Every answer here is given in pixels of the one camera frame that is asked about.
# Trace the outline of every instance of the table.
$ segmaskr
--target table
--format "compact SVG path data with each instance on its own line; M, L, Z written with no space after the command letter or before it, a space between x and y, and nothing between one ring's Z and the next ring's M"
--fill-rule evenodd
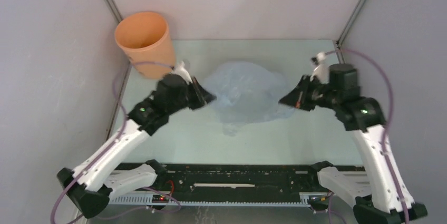
M190 73L199 83L221 63L239 60L259 64L287 78L290 90L303 74L310 74L309 59L331 51L330 40L205 40L174 41L177 59L190 62ZM328 63L337 63L331 55ZM155 88L155 80L143 78L132 69L122 102L126 109ZM113 130L122 124L117 113ZM135 149L126 162L156 159L161 163L195 164L312 164L328 160L337 165L362 165L360 155L343 125L328 109L297 110L288 119L243 126L235 136L225 135L215 111L183 110Z

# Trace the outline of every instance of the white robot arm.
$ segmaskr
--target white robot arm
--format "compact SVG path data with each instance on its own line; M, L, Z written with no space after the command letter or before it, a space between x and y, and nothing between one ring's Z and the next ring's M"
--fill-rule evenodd
M91 157L74 169L64 168L57 178L66 188L74 178L78 181L67 192L68 197L86 218L98 215L116 197L142 187L164 184L165 168L156 160L111 174L138 145L168 123L169 116L184 108L201 108L215 96L204 90L194 77L178 64L165 75L153 91L127 115L122 132L116 132Z
M359 186L327 161L311 165L312 183L342 198L353 208L359 224L401 224L404 222L403 203L409 210L410 220L426 216L425 205L416 203L403 183L387 135L383 151L382 134L386 122L379 103L361 96L357 70L350 64L331 65L328 83L320 82L320 77L324 79L327 75L321 67L322 60L324 53L313 58L316 66L313 74L303 75L298 85L279 103L305 111L311 111L317 105L334 110L346 131L354 136L370 186ZM395 171L403 199L397 194L384 155Z

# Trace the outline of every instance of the gray wall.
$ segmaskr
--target gray wall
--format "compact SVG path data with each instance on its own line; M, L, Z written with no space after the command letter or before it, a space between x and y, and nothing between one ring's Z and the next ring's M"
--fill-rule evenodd
M59 169L104 142L125 60L103 0L0 0L0 12L1 223L49 223Z
M445 223L447 191L446 0L369 0L343 45L382 65L396 106L390 141L410 192L429 216L418 223ZM387 108L379 75L348 56L361 74L365 95Z

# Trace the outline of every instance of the transparent plastic bag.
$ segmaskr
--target transparent plastic bag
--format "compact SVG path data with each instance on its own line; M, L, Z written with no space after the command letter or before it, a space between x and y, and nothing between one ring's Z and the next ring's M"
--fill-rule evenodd
M226 135L235 135L245 124L285 119L294 112L278 104L291 89L285 77L251 62L224 63L202 86L217 96L210 106L223 123Z

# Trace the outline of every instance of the orange cup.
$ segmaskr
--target orange cup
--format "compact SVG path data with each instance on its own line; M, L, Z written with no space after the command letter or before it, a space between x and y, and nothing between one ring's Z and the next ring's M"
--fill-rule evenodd
M121 21L115 29L115 41L146 78L160 79L171 69L153 64L137 65L138 62L152 61L170 66L176 63L168 22L155 12L136 13Z

